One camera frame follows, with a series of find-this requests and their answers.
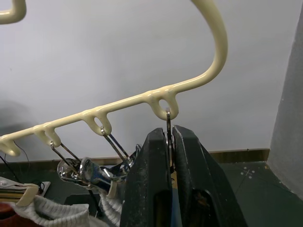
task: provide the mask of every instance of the wooden baseboard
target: wooden baseboard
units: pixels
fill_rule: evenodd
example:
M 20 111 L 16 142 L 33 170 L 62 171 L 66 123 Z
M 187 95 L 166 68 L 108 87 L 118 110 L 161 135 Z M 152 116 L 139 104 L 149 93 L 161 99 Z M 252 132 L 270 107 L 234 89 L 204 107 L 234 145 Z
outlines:
M 226 150 L 226 151 L 213 151 L 210 155 L 218 163 L 237 163 L 237 162 L 261 162 L 267 161 L 269 155 L 268 148 L 262 149 L 246 149 L 246 150 Z M 106 158 L 92 158 L 94 162 L 101 166 L 113 166 L 119 164 L 121 159 L 119 157 L 106 157 Z M 34 161 L 29 162 L 30 170 L 56 170 L 60 160 L 47 160 L 47 161 Z M 14 162 L 9 163 L 9 166 L 15 171 L 27 171 L 28 162 Z M 7 171 L 4 163 L 0 164 L 0 172 Z

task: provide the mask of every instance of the dark floor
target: dark floor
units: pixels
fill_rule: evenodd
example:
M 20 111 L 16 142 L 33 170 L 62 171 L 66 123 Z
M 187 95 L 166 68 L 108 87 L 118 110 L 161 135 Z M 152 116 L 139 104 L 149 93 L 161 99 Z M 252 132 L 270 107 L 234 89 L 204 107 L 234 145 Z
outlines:
M 275 177 L 266 163 L 221 164 L 221 167 L 249 227 L 303 226 L 303 201 Z M 23 182 L 50 181 L 45 197 L 55 202 L 64 203 L 71 194 L 87 194 L 87 190 L 80 186 L 61 181 L 55 171 L 24 172 L 23 175 L 16 173 Z M 14 180 L 8 172 L 0 175 Z

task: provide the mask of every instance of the gray wall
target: gray wall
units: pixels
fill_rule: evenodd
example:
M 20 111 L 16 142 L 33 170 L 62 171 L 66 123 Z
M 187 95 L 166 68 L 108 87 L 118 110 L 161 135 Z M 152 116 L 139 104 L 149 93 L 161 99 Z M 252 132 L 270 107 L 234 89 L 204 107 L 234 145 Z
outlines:
M 303 8 L 271 141 L 269 166 L 303 199 Z
M 215 2 L 228 33 L 226 65 L 211 83 L 177 96 L 173 123 L 192 129 L 210 151 L 269 148 L 302 0 Z M 197 76 L 214 57 L 212 34 L 190 0 L 27 6 L 23 21 L 0 26 L 1 134 Z M 108 117 L 127 150 L 165 127 L 145 104 Z M 116 156 L 84 122 L 56 131 L 79 157 Z M 31 160 L 58 158 L 35 136 L 17 143 Z

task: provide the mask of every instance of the clothes drying rack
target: clothes drying rack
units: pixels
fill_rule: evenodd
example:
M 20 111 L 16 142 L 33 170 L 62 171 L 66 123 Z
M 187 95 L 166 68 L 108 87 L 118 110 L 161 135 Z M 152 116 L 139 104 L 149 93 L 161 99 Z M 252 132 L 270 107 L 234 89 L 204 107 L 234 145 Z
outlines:
M 204 16 L 214 36 L 215 55 L 213 63 L 207 71 L 192 79 L 147 91 L 107 105 L 98 106 L 52 122 L 36 125 L 32 128 L 3 135 L 0 137 L 0 150 L 8 155 L 18 156 L 20 154 L 20 149 L 15 144 L 14 140 L 33 134 L 35 134 L 46 145 L 58 147 L 61 145 L 61 140 L 55 132 L 55 129 L 78 121 L 85 121 L 96 134 L 102 136 L 101 126 L 95 122 L 95 118 L 98 118 L 101 121 L 104 131 L 109 135 L 112 131 L 112 127 L 107 118 L 107 114 L 141 103 L 148 103 L 153 112 L 160 119 L 166 120 L 166 111 L 163 110 L 159 104 L 160 100 L 165 100 L 170 108 L 170 117 L 171 119 L 174 119 L 178 115 L 176 94 L 200 87 L 213 80 L 222 70 L 227 57 L 227 34 L 220 12 L 213 0 L 192 0 L 192 2 Z M 25 0 L 12 0 L 11 9 L 0 11 L 0 24 L 18 22 L 22 20 L 25 15 Z

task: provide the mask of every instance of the clothes hanger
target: clothes hanger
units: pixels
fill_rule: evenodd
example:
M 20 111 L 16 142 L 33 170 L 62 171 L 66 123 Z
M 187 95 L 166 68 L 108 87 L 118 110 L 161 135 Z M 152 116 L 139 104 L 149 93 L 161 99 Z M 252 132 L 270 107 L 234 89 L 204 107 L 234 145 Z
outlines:
M 0 185 L 0 189 L 15 191 L 25 190 L 20 199 L 4 197 L 3 195 L 0 195 L 0 202 L 15 202 L 16 205 L 20 207 L 28 206 L 33 201 L 34 197 L 38 194 L 39 191 L 38 185 L 33 183 L 17 183 L 4 177 L 0 177 L 0 182 L 2 182 L 2 185 Z
M 107 114 L 141 103 L 148 103 L 153 112 L 160 119 L 166 120 L 166 111 L 163 110 L 159 104 L 160 100 L 165 100 L 169 105 L 170 118 L 174 119 L 178 115 L 176 95 L 178 93 L 200 87 L 213 80 L 222 70 L 227 57 L 227 34 L 220 12 L 215 6 L 213 0 L 192 0 L 192 2 L 206 19 L 214 36 L 214 61 L 206 72 L 197 77 L 176 84 L 147 91 L 133 97 L 85 110 L 52 122 L 46 122 L 32 128 L 3 135 L 0 137 L 0 150 L 8 155 L 18 156 L 20 154 L 20 150 L 15 145 L 14 140 L 33 134 L 35 134 L 46 145 L 50 146 L 52 142 L 53 147 L 58 147 L 61 145 L 61 140 L 55 132 L 55 129 L 78 121 L 85 121 L 96 134 L 104 136 L 104 133 L 101 131 L 101 127 L 95 122 L 95 118 L 98 118 L 101 121 L 105 135 L 110 135 L 112 127 L 107 118 Z M 24 17 L 26 13 L 25 1 L 13 0 L 12 5 L 13 7 L 11 10 L 0 11 L 0 24 L 14 23 Z

